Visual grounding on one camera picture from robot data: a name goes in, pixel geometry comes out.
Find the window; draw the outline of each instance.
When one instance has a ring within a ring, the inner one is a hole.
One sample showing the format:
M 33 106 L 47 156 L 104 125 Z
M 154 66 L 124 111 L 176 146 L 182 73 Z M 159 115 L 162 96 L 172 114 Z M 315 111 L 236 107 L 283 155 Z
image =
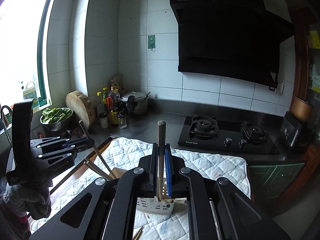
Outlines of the window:
M 40 106 L 47 103 L 42 71 L 44 21 L 50 0 L 12 0 L 0 15 L 0 104 L 23 99 L 22 86 L 36 85 Z

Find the black range hood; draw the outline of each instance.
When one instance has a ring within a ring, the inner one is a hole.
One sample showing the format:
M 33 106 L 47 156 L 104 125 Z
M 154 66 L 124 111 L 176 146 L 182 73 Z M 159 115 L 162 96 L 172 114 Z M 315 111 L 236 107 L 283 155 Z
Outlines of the black range hood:
M 263 0 L 170 0 L 178 22 L 180 72 L 226 76 L 276 88 L 280 43 L 295 34 Z

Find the pot lid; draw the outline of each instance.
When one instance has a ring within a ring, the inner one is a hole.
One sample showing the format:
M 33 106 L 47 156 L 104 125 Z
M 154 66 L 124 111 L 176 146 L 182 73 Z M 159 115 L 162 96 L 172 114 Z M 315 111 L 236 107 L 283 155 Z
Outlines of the pot lid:
M 133 90 L 132 92 L 125 94 L 122 97 L 122 101 L 128 101 L 129 96 L 134 96 L 134 101 L 136 102 L 142 101 L 147 97 L 147 95 L 144 92 L 136 92 L 135 90 Z

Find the cabinet handle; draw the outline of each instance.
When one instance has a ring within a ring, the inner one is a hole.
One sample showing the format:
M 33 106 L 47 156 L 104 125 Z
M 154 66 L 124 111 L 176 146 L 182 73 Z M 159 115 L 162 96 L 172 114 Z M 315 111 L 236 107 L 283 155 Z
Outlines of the cabinet handle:
M 283 175 L 283 174 L 281 174 L 281 176 L 282 176 L 283 178 L 285 178 L 285 177 L 291 177 L 291 176 L 292 176 L 292 173 L 290 173 L 290 174 L 288 174 L 288 175 Z

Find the glove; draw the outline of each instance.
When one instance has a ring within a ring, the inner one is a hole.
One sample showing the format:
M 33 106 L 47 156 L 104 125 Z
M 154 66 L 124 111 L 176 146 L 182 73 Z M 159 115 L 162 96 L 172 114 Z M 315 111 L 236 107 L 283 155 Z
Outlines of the glove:
M 10 186 L 7 184 L 3 200 L 5 205 L 19 217 L 24 217 L 27 211 L 30 212 L 27 208 L 27 202 L 34 205 L 40 218 L 47 218 L 51 213 L 50 192 L 47 187 L 32 189 L 25 185 Z

